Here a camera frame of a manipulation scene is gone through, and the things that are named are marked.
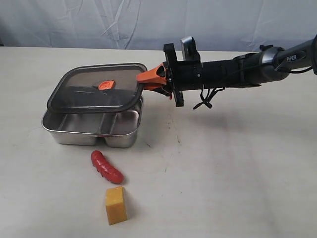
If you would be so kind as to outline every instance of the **toy sausage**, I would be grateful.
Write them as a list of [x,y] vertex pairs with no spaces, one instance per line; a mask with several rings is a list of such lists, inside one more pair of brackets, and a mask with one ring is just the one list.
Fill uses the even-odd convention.
[[100,151],[95,150],[91,153],[91,161],[97,171],[108,181],[115,184],[123,182],[123,174],[112,166]]

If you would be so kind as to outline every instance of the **white backdrop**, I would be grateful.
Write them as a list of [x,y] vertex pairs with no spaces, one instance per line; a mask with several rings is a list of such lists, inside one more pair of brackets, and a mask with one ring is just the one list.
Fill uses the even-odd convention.
[[316,0],[0,0],[6,46],[161,50],[290,47],[317,33]]

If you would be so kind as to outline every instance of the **yellow cheese block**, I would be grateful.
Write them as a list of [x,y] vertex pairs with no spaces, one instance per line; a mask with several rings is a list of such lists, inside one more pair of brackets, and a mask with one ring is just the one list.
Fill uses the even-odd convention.
[[106,212],[109,225],[127,220],[122,186],[107,189]]

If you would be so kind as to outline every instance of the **white table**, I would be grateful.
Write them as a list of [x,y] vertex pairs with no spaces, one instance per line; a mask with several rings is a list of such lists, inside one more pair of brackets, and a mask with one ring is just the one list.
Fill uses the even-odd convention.
[[[242,53],[201,52],[202,61]],[[144,92],[129,149],[57,144],[46,102],[77,66],[140,62],[162,51],[0,48],[0,236],[298,238],[317,236],[317,76],[227,89],[213,109]],[[113,184],[91,165],[99,149],[128,178],[129,220],[107,224]]]

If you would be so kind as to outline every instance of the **clear plastic lid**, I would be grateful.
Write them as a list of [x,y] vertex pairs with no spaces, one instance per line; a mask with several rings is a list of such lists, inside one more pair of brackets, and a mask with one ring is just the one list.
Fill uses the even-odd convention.
[[143,85],[136,76],[147,71],[139,63],[84,66],[71,70],[53,91],[48,110],[53,113],[120,112],[140,99]]

